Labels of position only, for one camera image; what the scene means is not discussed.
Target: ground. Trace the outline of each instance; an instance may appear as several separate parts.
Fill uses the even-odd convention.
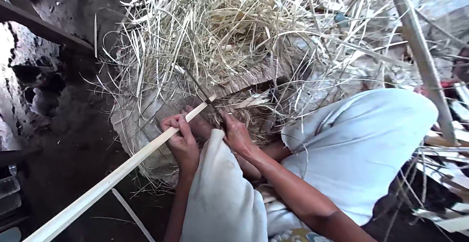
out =
[[[117,28],[125,9],[120,0],[32,0],[41,17],[69,33],[94,44],[93,21],[97,14],[98,39],[108,31]],[[95,93],[92,85],[81,79],[92,79],[99,64],[87,58],[77,60],[69,51],[56,45],[22,34],[22,29],[14,23],[3,24],[2,38],[9,39],[11,45],[0,52],[4,78],[0,84],[0,112],[10,125],[23,147],[39,148],[40,154],[29,156],[19,165],[22,186],[23,206],[30,218],[22,225],[23,236],[42,226],[63,208],[72,203],[85,191],[103,179],[109,172],[128,159],[119,142],[115,141],[106,114],[113,105],[107,95]],[[107,41],[113,43],[112,36]],[[16,58],[9,61],[13,48]],[[36,60],[40,51],[49,57],[51,68],[60,73],[65,88],[59,91],[58,108],[54,117],[41,117],[32,113],[25,102],[23,84],[17,81],[8,65],[21,64],[30,59]],[[146,179],[132,172],[125,177],[116,189],[121,193],[156,241],[161,241],[166,229],[171,194],[155,196],[140,192],[133,196]],[[378,215],[382,207],[389,205],[385,198],[375,208]],[[383,241],[394,211],[365,226],[378,241]],[[408,214],[400,213],[388,238],[392,241],[446,241],[432,223],[417,222]],[[74,223],[62,232],[56,241],[146,241],[140,229],[132,223],[131,217],[111,194],[106,194]],[[454,241],[465,239],[460,234],[451,234]]]

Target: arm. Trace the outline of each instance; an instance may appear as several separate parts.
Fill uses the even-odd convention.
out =
[[[312,230],[334,242],[376,242],[329,198],[291,173],[251,142],[247,128],[223,113],[226,143],[268,179],[295,215]]]
[[[167,146],[171,150],[179,166],[179,179],[176,185],[173,207],[169,216],[164,242],[178,242],[182,234],[182,225],[186,215],[187,200],[192,181],[199,166],[199,148],[192,135],[191,128],[185,115],[170,116],[163,119],[161,128],[166,131],[169,127],[179,128],[181,135],[171,137]]]
[[[186,215],[187,199],[191,189],[194,174],[184,173],[179,170],[179,179],[174,194],[173,207],[166,228],[164,242],[176,242],[182,234],[182,225]]]

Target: pile of bamboo shavings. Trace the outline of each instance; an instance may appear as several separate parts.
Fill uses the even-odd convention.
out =
[[[115,98],[113,125],[120,127],[120,141],[131,155],[150,139],[148,127],[157,132],[154,114],[161,105],[189,95],[202,97],[186,71],[211,88],[224,88],[227,78],[249,73],[261,63],[273,69],[272,79],[282,72],[282,81],[239,98],[267,96],[268,102],[236,109],[250,120],[248,126],[257,122],[253,113],[273,119],[273,129],[265,133],[387,82],[407,88],[421,84],[406,41],[400,37],[392,0],[132,0],[122,4],[128,19],[106,59],[118,74],[99,86]],[[266,143],[265,138],[260,134],[256,142]],[[164,167],[165,176],[173,175],[170,153],[157,155],[164,156],[156,159],[158,166],[143,170]],[[161,179],[161,175],[149,176]]]

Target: white cloth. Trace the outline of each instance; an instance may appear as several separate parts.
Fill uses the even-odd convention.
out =
[[[364,225],[436,118],[433,103],[414,92],[366,91],[286,126],[282,139],[293,155],[282,165]],[[263,209],[222,137],[213,130],[202,151],[182,239],[265,241],[305,227],[280,201],[269,200]]]
[[[243,178],[238,161],[213,129],[202,149],[182,228],[182,241],[267,241],[267,215],[261,194]]]

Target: leg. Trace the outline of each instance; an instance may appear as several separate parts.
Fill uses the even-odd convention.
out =
[[[293,155],[282,164],[364,225],[436,118],[431,101],[414,92],[366,91],[286,126],[282,139]],[[269,211],[269,228],[294,222],[286,209]]]
[[[189,193],[182,241],[267,241],[262,196],[243,178],[235,156],[214,129]]]

